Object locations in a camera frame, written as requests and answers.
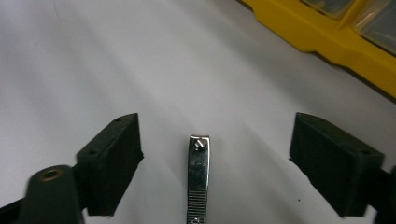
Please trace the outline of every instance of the white table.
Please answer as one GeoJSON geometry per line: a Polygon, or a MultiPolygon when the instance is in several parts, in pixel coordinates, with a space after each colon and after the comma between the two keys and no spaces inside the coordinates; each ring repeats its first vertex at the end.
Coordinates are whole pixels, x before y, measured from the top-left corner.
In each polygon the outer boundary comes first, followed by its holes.
{"type": "Polygon", "coordinates": [[[145,159],[116,215],[87,223],[185,223],[193,133],[212,142],[207,223],[372,223],[338,217],[288,160],[296,112],[396,164],[396,105],[234,0],[0,1],[0,46],[0,206],[134,112],[145,159]]]}

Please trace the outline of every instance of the metal nail clipper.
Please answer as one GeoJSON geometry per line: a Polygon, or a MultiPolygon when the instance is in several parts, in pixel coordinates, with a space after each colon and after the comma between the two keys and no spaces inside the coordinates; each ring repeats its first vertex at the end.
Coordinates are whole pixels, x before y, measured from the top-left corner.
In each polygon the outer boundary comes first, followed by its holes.
{"type": "Polygon", "coordinates": [[[209,161],[209,136],[192,135],[189,144],[187,224],[205,223],[209,161]]]}

